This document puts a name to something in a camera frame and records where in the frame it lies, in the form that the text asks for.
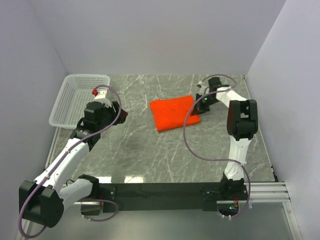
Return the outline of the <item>orange t-shirt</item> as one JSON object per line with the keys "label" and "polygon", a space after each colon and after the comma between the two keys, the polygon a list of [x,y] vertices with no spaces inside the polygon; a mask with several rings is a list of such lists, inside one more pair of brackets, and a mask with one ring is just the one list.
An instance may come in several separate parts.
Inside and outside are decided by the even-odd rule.
{"label": "orange t-shirt", "polygon": [[157,99],[149,103],[156,130],[164,132],[184,126],[185,118],[194,99],[186,95],[171,99]]}

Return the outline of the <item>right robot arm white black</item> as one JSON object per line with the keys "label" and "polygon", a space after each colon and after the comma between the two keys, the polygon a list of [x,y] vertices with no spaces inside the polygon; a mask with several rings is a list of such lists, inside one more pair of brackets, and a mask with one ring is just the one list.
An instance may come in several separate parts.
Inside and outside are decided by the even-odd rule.
{"label": "right robot arm white black", "polygon": [[196,105],[191,115],[200,115],[210,111],[210,106],[218,102],[228,108],[226,129],[230,137],[227,163],[220,181],[219,193],[230,200],[244,192],[245,172],[243,166],[252,138],[258,131],[258,106],[253,99],[247,99],[236,93],[228,84],[221,83],[220,76],[206,78],[208,85],[200,80],[197,84]]}

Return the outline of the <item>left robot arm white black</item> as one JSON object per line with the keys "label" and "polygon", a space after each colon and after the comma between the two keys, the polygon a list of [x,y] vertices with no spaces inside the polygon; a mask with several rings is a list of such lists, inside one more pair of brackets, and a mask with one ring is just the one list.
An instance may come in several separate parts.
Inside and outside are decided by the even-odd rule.
{"label": "left robot arm white black", "polygon": [[89,154],[100,140],[101,133],[113,125],[122,124],[127,112],[121,103],[110,105],[92,101],[84,109],[84,117],[72,131],[66,146],[51,165],[33,181],[24,181],[19,187],[19,220],[29,220],[52,228],[61,219],[64,210],[86,198],[101,197],[99,179],[81,175],[74,183],[64,186],[69,174]]}

